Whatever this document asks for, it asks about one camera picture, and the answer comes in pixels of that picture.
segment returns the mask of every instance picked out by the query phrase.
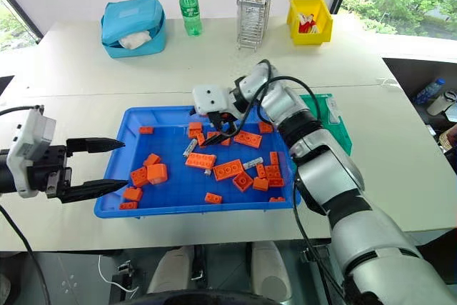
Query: orange lego brick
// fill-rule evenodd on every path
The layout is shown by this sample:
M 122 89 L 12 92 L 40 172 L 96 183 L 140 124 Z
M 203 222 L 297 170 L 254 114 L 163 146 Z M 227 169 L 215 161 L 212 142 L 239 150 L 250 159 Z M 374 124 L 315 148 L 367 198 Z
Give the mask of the orange lego brick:
M 192 123 L 189 123 L 189 138 L 190 139 L 196 139 L 197 138 L 197 133 L 201 132 L 201 122 L 195 121 Z
M 269 179 L 268 185 L 270 187 L 283 187 L 284 186 L 284 179 Z
M 258 123 L 258 130 L 260 131 L 261 134 L 269 134 L 269 133 L 273 132 L 273 127 L 270 124 L 260 121 Z
M 258 148 L 262 142 L 262 136 L 241 130 L 240 133 L 233 138 L 233 140 L 237 143 Z
M 266 178 L 265 167 L 263 166 L 263 164 L 257 164 L 256 169 L 257 175 L 260 179 Z
M 267 179 L 280 179 L 281 171 L 279 166 L 265 166 L 266 178 Z
M 148 166 L 148 180 L 151 184 L 161 184 L 168 180 L 165 164 L 152 164 Z
M 206 134 L 206 139 L 210 139 L 212 136 L 215 136 L 215 135 L 217 135 L 217 134 L 218 134 L 217 131 L 210 131 L 210 132 L 208 132 L 208 133 Z M 222 144 L 223 146 L 229 146 L 229 145 L 230 145 L 230 138 L 228 138 L 228 139 L 222 141 L 221 144 Z
M 130 173 L 131 181 L 135 187 L 142 187 L 148 183 L 146 167 L 138 168 Z
M 220 181 L 238 175 L 244 169 L 243 164 L 241 164 L 241 160 L 237 159 L 230 162 L 226 162 L 225 164 L 219 164 L 218 166 L 214 166 L 213 170 L 216 180 Z
M 138 208 L 138 203 L 136 201 L 129 201 L 127 203 L 121 203 L 119 205 L 119 210 L 134 210 Z
M 245 172 L 241 172 L 235 178 L 233 178 L 233 184 L 236 186 L 237 189 L 239 189 L 242 192 L 245 192 L 245 190 L 252 185 L 252 178 Z
M 204 146 L 201 145 L 205 142 L 205 136 L 201 132 L 197 133 L 197 142 L 199 143 L 200 148 L 204 148 Z
M 283 198 L 282 196 L 279 196 L 278 198 L 275 198 L 274 196 L 272 196 L 269 200 L 269 202 L 271 202 L 271 203 L 276 203 L 278 201 L 286 201 L 286 199 Z
M 135 187 L 128 187 L 122 196 L 128 200 L 140 201 L 143 196 L 143 191 L 141 189 L 136 189 Z
M 154 128 L 152 126 L 140 126 L 140 134 L 152 134 L 154 133 Z
M 201 169 L 211 169 L 216 162 L 216 155 L 190 153 L 186 160 L 186 166 Z
M 279 165 L 278 153 L 275 151 L 270 151 L 270 163 L 273 165 Z
M 205 195 L 205 201 L 211 204 L 220 204 L 222 202 L 222 196 L 217 194 L 207 193 Z
M 143 166 L 150 166 L 152 164 L 157 164 L 160 162 L 160 156 L 155 154 L 150 154 L 146 160 L 143 162 Z
M 258 189 L 259 191 L 268 191 L 268 179 L 254 178 L 252 188 Z

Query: green plastic bottle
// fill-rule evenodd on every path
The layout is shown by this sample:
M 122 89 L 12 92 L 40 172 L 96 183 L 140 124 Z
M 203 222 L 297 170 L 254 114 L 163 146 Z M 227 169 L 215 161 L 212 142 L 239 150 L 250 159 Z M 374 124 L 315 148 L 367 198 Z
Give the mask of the green plastic bottle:
M 184 18 L 184 27 L 189 36 L 199 36 L 201 34 L 199 0 L 179 0 L 181 13 Z

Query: wire basket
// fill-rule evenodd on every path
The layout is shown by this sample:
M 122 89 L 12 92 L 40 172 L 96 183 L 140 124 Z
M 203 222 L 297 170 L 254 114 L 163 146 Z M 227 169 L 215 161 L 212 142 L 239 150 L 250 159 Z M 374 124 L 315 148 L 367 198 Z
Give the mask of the wire basket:
M 262 43 L 268 26 L 271 0 L 236 0 L 238 5 L 238 48 L 254 50 Z

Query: blue plastic tray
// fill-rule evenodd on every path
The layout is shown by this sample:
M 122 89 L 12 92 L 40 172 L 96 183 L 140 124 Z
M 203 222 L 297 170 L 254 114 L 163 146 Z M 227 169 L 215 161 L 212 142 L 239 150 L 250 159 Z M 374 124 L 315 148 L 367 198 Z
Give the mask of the blue plastic tray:
M 232 178 L 216 181 L 214 173 L 204 174 L 203 169 L 188 167 L 184 163 L 183 152 L 191 141 L 188 137 L 189 122 L 203 123 L 205 133 L 214 131 L 209 120 L 197 115 L 190 116 L 191 106 L 143 107 L 128 109 L 122 119 L 117 139 L 126 144 L 124 148 L 115 150 L 106 169 L 106 179 L 130 180 L 130 172 L 142 166 L 150 153 L 161 157 L 161 163 L 167 166 L 168 181 L 157 185 L 143 186 L 143 197 L 138 209 L 119 210 L 124 201 L 122 194 L 125 188 L 97 199 L 94 212 L 101 218 L 140 217 L 154 214 L 185 214 L 207 211 L 228 211 L 245 209 L 288 209 L 292 207 L 292 186 L 295 166 L 288 157 L 288 149 L 277 131 L 263 134 L 259 149 L 238 144 L 231 140 L 230 146 L 196 147 L 194 152 L 217 155 L 216 165 L 234 159 L 242 163 L 263 157 L 263 164 L 270 164 L 270 151 L 277 151 L 284 187 L 270 188 L 262 192 L 249 187 L 241 193 Z M 259 134 L 259 119 L 253 110 L 243 130 Z M 153 126 L 152 135 L 140 135 L 140 126 Z M 247 173 L 254 178 L 256 168 L 248 169 Z M 222 204 L 207 204 L 204 201 L 206 192 L 223 197 Z M 286 201 L 270 203 L 270 197 L 282 196 Z

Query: yellow bin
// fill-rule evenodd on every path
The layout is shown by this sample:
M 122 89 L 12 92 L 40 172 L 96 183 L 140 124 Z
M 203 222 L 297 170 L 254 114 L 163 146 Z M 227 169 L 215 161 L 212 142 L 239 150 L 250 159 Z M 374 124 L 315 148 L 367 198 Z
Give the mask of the yellow bin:
M 290 0 L 291 7 L 288 10 L 287 24 L 291 30 L 291 37 L 294 44 L 321 44 L 329 42 L 333 19 L 327 9 L 324 0 Z M 314 15 L 319 32 L 317 34 L 300 34 L 298 27 L 300 19 L 298 14 Z

